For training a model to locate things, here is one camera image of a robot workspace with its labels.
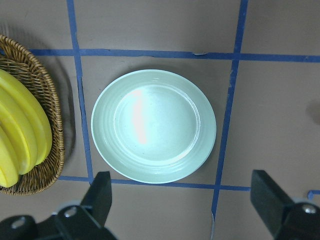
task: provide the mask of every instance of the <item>table surface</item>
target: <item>table surface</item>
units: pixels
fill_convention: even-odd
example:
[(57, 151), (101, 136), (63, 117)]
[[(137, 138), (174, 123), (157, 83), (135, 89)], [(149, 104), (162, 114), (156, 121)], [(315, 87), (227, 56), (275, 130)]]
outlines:
[[(49, 189), (1, 194), (0, 220), (44, 220), (110, 171), (106, 227), (120, 240), (272, 239), (250, 203), (253, 169), (320, 204), (319, 12), (314, 0), (1, 0), (0, 33), (30, 49), (57, 87), (66, 160)], [(99, 94), (143, 69), (189, 79), (216, 116), (209, 158), (177, 182), (130, 180), (93, 143)]]

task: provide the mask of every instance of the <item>basket of bananas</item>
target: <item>basket of bananas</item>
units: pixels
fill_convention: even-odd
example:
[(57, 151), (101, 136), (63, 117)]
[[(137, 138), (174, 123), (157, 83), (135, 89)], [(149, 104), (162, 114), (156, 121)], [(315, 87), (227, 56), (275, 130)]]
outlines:
[(50, 75), (30, 51), (0, 34), (0, 192), (47, 189), (64, 159), (60, 102)]

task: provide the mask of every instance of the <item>wicker basket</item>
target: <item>wicker basket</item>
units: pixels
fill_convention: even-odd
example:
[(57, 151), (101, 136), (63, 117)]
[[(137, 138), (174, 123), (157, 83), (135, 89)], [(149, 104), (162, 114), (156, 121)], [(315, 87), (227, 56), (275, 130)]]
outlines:
[(50, 187), (60, 176), (65, 160), (63, 125), (59, 98), (47, 70), (35, 56), (16, 41), (0, 34), (0, 69), (15, 76), (43, 107), (52, 130), (52, 148), (44, 162), (20, 175), (11, 187), (0, 187), (10, 195), (31, 195)]

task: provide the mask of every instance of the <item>yellow banana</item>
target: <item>yellow banana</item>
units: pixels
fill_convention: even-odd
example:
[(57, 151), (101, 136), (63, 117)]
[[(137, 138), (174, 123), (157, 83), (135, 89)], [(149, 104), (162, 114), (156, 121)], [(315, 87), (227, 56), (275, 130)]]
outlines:
[(35, 134), (38, 155), (36, 165), (48, 156), (52, 146), (52, 132), (43, 108), (32, 93), (14, 76), (0, 69), (0, 87), (21, 107)]
[(0, 87), (0, 127), (9, 138), (19, 161), (19, 174), (28, 173), (36, 164), (38, 147), (35, 133), (13, 98)]
[(17, 183), (18, 167), (16, 152), (0, 127), (0, 186), (8, 188)]

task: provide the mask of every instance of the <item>plate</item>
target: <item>plate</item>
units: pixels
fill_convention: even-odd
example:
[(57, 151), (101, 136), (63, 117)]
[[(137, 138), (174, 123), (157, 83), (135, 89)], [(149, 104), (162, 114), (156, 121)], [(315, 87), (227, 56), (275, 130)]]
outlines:
[(180, 180), (208, 158), (216, 118), (203, 92), (175, 73), (147, 69), (114, 80), (91, 116), (94, 144), (117, 172), (143, 183)]

